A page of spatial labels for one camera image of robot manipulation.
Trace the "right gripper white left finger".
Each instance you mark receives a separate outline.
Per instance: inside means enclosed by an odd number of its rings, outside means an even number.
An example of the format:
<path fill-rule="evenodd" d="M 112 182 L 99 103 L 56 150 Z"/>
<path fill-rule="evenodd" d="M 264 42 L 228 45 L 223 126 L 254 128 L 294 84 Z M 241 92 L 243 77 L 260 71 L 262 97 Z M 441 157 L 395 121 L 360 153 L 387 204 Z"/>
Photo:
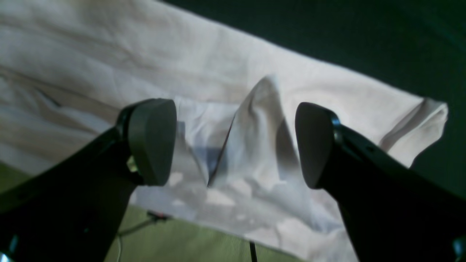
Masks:
<path fill-rule="evenodd" d="M 167 183 L 176 134 L 173 100 L 132 104 L 83 149 L 1 193 L 1 261 L 104 261 L 134 190 Z"/>

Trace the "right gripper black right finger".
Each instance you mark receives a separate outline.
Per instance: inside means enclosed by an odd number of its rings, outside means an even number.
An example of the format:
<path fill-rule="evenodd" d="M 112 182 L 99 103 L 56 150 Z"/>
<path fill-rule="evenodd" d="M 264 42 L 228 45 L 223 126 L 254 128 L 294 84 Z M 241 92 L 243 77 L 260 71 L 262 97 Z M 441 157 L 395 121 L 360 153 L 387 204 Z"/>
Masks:
<path fill-rule="evenodd" d="M 360 262 L 464 262 L 465 200 L 404 167 L 333 111 L 298 105 L 307 186 L 338 203 Z"/>

